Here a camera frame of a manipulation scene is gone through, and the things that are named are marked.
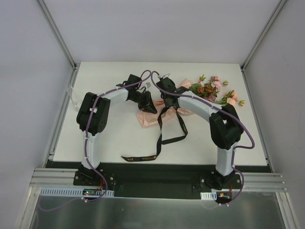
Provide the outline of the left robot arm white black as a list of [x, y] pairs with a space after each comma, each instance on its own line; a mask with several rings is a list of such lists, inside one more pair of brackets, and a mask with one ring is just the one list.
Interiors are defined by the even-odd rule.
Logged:
[[84, 157], [79, 171], [84, 174], [84, 180], [89, 185], [95, 186], [101, 179], [101, 175], [97, 171], [100, 165], [98, 144], [101, 133], [107, 125], [110, 107], [130, 100], [137, 103], [140, 111], [157, 113], [151, 93], [146, 90], [146, 87], [141, 88], [142, 82], [147, 79], [147, 77], [142, 79], [131, 74], [126, 81], [105, 93], [97, 95], [88, 92], [85, 94], [76, 122], [84, 139]]

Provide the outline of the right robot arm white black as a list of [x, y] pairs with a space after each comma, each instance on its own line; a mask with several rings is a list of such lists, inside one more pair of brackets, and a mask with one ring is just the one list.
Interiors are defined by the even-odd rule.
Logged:
[[186, 109], [209, 123], [211, 139], [217, 146], [217, 162], [214, 173], [205, 179], [205, 184], [216, 190], [226, 188], [235, 175], [234, 147], [244, 132], [235, 108], [213, 104], [185, 87], [176, 88], [168, 77], [161, 78], [154, 85], [160, 90], [166, 105]]

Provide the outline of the pink wrapping paper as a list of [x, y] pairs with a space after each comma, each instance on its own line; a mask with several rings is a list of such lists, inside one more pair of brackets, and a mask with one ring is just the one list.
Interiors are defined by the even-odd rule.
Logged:
[[[178, 87], [182, 86], [185, 88], [191, 87], [195, 83], [201, 83], [201, 79], [197, 81], [191, 81], [187, 78], [185, 78], [179, 85]], [[153, 104], [157, 108], [157, 114], [152, 114], [152, 113], [147, 113], [143, 111], [138, 111], [136, 113], [136, 118], [138, 119], [140, 125], [142, 128], [148, 128], [152, 127], [154, 125], [158, 124], [158, 116], [163, 108], [165, 108], [164, 101], [163, 100], [153, 100]], [[162, 115], [162, 120], [164, 122], [169, 121], [170, 119], [174, 118], [176, 116], [176, 111], [173, 108], [169, 108], [165, 112], [165, 114]]]

